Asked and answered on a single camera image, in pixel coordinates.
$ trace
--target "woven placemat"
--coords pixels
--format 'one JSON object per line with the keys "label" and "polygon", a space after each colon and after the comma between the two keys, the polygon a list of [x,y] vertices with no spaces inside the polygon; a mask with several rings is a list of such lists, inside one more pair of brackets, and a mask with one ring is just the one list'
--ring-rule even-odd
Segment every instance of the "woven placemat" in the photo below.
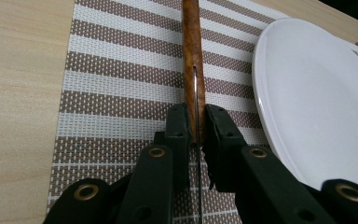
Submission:
{"label": "woven placemat", "polygon": [[[180,0],[76,0],[48,210],[77,180],[113,183],[131,172],[154,132],[164,131],[167,109],[183,102],[181,7]],[[207,103],[227,109],[248,144],[267,147],[252,52],[262,30],[287,16],[245,0],[200,1],[200,16]],[[191,188],[174,196],[175,223],[199,218],[190,159]],[[233,194],[208,190],[201,167],[204,223],[240,223]]]}

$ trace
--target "metal grommet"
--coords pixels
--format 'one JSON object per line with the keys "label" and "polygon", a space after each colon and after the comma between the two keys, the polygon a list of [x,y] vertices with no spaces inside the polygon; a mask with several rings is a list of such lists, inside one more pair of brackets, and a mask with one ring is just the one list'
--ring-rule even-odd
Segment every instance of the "metal grommet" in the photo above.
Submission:
{"label": "metal grommet", "polygon": [[342,197],[358,203],[358,189],[348,184],[336,184],[336,191]]}
{"label": "metal grommet", "polygon": [[165,155],[165,151],[162,148],[155,147],[155,148],[150,149],[147,152],[147,154],[150,157],[158,158],[158,157],[163,157]]}
{"label": "metal grommet", "polygon": [[84,185],[80,185],[76,189],[74,193],[74,197],[79,201],[87,201],[95,197],[97,193],[98,193],[98,186],[94,184],[84,184]]}
{"label": "metal grommet", "polygon": [[252,148],[250,150],[250,153],[252,154],[252,156],[257,158],[265,158],[268,155],[265,150],[259,148]]}

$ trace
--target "wooden knife handle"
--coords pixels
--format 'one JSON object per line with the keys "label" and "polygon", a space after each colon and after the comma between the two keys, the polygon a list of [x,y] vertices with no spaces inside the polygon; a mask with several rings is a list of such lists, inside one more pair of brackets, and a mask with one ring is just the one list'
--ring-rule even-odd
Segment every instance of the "wooden knife handle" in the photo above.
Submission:
{"label": "wooden knife handle", "polygon": [[193,143],[205,140],[205,84],[202,68],[200,7],[198,0],[183,1],[185,102],[190,112]]}

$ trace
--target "striped placemat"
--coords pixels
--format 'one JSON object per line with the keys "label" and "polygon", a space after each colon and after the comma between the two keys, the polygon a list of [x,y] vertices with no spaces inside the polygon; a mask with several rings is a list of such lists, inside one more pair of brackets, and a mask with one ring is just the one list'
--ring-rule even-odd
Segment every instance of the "striped placemat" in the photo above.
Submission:
{"label": "striped placemat", "polygon": [[[140,150],[164,131],[167,109],[183,102],[180,0],[76,0],[62,86],[48,210],[85,177],[108,183],[134,168]],[[201,0],[206,101],[228,110],[251,145],[268,146],[252,88],[258,36],[286,15],[247,0]],[[358,48],[346,43],[355,50]],[[199,219],[195,156],[191,188],[174,196],[174,222]],[[240,223],[233,194],[208,190],[205,223]]]}

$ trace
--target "table surface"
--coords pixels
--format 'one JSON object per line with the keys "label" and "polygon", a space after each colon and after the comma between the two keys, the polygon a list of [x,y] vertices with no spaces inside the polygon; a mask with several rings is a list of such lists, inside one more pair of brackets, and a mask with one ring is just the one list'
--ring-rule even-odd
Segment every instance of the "table surface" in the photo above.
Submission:
{"label": "table surface", "polygon": [[[358,21],[316,0],[255,0],[358,42]],[[0,0],[0,223],[41,223],[74,0]]]}

